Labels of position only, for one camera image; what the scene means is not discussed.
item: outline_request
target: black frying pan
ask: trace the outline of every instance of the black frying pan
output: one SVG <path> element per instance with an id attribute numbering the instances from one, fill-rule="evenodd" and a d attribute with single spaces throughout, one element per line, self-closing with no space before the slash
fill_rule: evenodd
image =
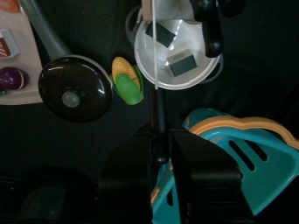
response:
<path id="1" fill-rule="evenodd" d="M 72 55 L 43 15 L 35 0 L 20 0 L 51 63 L 43 68 L 39 90 L 48 109 L 66 120 L 85 123 L 101 118 L 113 100 L 113 83 L 103 67 Z"/>

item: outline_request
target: purple toy grape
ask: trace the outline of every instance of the purple toy grape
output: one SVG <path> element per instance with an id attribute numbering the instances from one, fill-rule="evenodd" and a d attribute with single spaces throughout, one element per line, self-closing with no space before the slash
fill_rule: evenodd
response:
<path id="1" fill-rule="evenodd" d="M 28 80 L 30 76 L 22 69 L 12 66 L 0 69 L 0 89 L 22 89 Z"/>

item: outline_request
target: yellow corn cob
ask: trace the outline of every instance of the yellow corn cob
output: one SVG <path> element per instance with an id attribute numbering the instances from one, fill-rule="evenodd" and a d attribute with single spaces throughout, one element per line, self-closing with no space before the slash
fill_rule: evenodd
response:
<path id="1" fill-rule="evenodd" d="M 119 74 L 127 74 L 127 76 L 133 79 L 138 88 L 141 89 L 141 82 L 137 76 L 137 71 L 127 60 L 122 57 L 117 57 L 113 62 L 113 77 L 114 81 L 117 81 L 117 76 Z"/>

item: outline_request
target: frying pan lid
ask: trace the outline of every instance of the frying pan lid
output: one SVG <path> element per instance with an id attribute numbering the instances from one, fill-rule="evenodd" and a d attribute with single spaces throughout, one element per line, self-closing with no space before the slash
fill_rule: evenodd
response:
<path id="1" fill-rule="evenodd" d="M 82 56 L 54 60 L 42 70 L 39 90 L 51 112 L 85 123 L 102 117 L 113 100 L 113 88 L 103 67 Z"/>

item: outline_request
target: orange plastic trim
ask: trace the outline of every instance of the orange plastic trim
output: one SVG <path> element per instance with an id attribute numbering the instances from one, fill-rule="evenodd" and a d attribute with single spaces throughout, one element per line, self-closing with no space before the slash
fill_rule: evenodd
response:
<path id="1" fill-rule="evenodd" d="M 265 117 L 246 117 L 237 118 L 230 115 L 217 115 L 211 118 L 198 122 L 190 129 L 190 132 L 199 135 L 206 130 L 221 127 L 231 127 L 239 130 L 263 129 L 273 130 L 285 139 L 285 142 L 299 150 L 299 141 L 295 139 L 290 131 L 282 126 L 281 123 Z"/>

